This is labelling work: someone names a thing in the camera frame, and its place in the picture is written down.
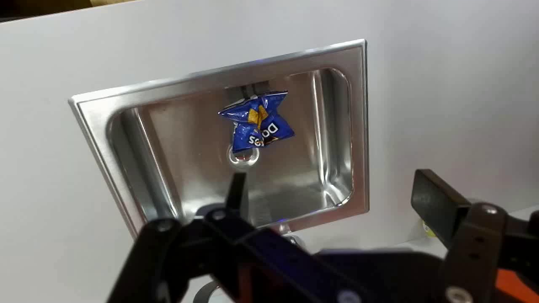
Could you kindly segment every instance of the sink basin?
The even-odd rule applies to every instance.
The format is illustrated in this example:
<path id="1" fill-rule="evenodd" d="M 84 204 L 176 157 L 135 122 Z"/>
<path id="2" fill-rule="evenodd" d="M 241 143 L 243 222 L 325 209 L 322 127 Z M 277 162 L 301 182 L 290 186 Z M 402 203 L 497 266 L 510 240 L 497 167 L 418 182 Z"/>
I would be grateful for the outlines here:
<path id="1" fill-rule="evenodd" d="M 365 41 L 76 95 L 75 115 L 133 235 L 189 222 L 247 172 L 246 220 L 294 231 L 368 211 Z M 295 136 L 231 153 L 223 107 L 264 91 Z"/>

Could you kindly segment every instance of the screw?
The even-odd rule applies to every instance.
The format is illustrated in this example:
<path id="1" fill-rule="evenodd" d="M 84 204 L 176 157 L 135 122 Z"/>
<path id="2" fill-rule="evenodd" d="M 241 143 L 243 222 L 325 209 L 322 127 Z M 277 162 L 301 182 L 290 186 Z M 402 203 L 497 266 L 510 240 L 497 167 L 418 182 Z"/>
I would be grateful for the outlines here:
<path id="1" fill-rule="evenodd" d="M 351 290 L 341 290 L 337 296 L 338 303 L 361 303 L 361 298 Z"/>
<path id="2" fill-rule="evenodd" d="M 161 220 L 157 225 L 157 230 L 160 232 L 165 232 L 172 228 L 172 220 L 165 219 Z"/>
<path id="3" fill-rule="evenodd" d="M 498 210 L 494 207 L 494 206 L 491 206 L 491 205 L 483 205 L 483 209 L 487 212 L 487 214 L 495 214 L 498 212 Z"/>
<path id="4" fill-rule="evenodd" d="M 446 288 L 445 297 L 451 303 L 473 303 L 472 295 L 465 289 L 456 286 Z"/>
<path id="5" fill-rule="evenodd" d="M 211 217 L 214 218 L 214 220 L 219 221 L 219 220 L 223 219 L 224 217 L 226 217 L 226 213 L 225 213 L 224 210 L 219 209 L 219 210 L 214 211 L 211 214 Z"/>

